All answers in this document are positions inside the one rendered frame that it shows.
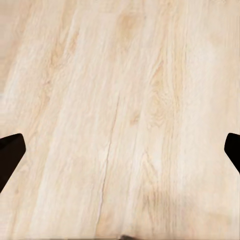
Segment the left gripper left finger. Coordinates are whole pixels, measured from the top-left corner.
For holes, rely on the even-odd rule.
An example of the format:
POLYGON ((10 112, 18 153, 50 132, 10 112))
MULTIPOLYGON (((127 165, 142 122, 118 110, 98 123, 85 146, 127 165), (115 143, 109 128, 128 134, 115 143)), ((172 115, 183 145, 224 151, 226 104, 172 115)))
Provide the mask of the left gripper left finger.
POLYGON ((0 138, 0 193, 26 153, 22 133, 0 138))

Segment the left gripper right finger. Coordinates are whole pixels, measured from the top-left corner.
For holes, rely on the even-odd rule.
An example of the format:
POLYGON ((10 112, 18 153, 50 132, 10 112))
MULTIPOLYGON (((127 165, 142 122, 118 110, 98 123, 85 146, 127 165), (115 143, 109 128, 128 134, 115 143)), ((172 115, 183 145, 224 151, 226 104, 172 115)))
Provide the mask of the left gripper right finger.
POLYGON ((240 173, 240 135, 235 133, 228 133, 224 151, 240 173))

